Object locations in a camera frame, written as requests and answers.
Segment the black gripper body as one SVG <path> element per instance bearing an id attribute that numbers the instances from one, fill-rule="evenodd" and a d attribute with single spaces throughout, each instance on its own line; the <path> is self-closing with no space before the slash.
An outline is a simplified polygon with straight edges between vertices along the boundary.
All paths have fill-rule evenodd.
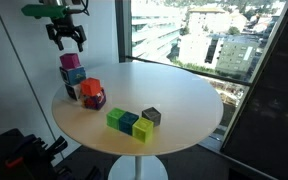
<path id="1" fill-rule="evenodd" d="M 62 37 L 70 37 L 73 39 L 74 24 L 71 15 L 65 15 L 63 18 L 52 18 L 51 24 L 54 26 L 56 33 Z"/>

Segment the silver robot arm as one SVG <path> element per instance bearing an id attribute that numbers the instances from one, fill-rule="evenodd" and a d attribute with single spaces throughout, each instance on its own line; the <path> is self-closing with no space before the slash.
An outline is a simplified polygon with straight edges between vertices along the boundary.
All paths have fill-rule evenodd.
<path id="1" fill-rule="evenodd" d="M 61 39 L 71 38 L 76 42 L 78 50 L 82 52 L 86 35 L 82 25 L 74 25 L 72 15 L 80 13 L 89 15 L 89 0 L 39 0 L 39 2 L 43 5 L 64 7 L 64 17 L 52 18 L 51 23 L 46 25 L 48 38 L 58 46 L 60 51 L 64 49 Z"/>

